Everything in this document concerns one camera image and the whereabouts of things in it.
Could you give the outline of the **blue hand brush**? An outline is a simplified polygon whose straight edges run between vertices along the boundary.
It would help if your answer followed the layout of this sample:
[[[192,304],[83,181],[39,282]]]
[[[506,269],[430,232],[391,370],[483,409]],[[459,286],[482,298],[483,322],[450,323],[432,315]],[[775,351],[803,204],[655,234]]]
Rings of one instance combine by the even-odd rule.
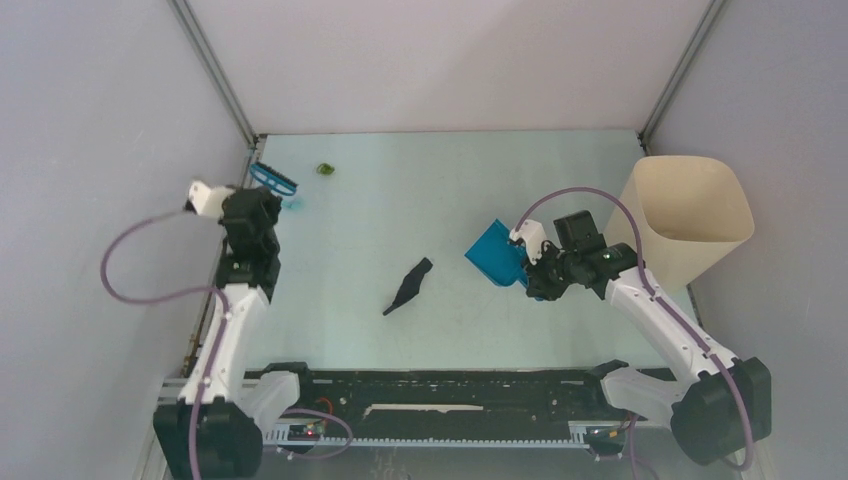
[[[267,187],[278,196],[293,197],[297,193],[296,182],[262,162],[251,164],[249,174],[255,182]]]

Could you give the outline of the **blue dustpan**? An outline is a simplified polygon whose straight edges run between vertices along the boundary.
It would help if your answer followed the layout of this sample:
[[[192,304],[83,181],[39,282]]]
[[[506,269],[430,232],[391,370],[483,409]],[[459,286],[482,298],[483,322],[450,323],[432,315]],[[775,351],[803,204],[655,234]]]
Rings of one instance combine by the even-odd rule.
[[[495,219],[466,251],[465,258],[498,287],[519,283],[527,288],[528,278],[522,267],[526,259],[523,245],[509,239],[510,230]]]

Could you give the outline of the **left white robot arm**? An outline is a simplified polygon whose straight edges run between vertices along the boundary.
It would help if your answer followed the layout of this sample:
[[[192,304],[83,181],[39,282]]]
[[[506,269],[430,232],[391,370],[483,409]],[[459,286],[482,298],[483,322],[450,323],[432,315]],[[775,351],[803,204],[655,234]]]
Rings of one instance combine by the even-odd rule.
[[[261,377],[243,390],[248,347],[279,276],[275,226],[282,201],[266,187],[211,187],[194,181],[186,207],[225,230],[214,280],[215,306],[193,372],[175,402],[159,406],[153,428],[175,479],[250,477],[261,463],[263,433],[286,410],[304,416],[315,388],[292,372]]]

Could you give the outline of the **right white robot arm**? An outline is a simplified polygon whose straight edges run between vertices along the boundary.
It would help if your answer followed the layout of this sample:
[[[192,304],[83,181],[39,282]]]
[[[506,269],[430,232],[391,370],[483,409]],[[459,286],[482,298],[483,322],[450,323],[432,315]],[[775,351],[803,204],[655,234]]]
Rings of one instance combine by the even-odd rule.
[[[580,285],[630,319],[665,360],[672,379],[614,360],[590,370],[585,411],[606,418],[626,410],[671,431],[684,454],[708,465],[767,438],[773,427],[772,376],[756,357],[741,359],[669,298],[627,243],[609,244],[587,211],[555,220],[559,240],[541,223],[509,234],[524,248],[521,267],[531,298],[555,301]]]

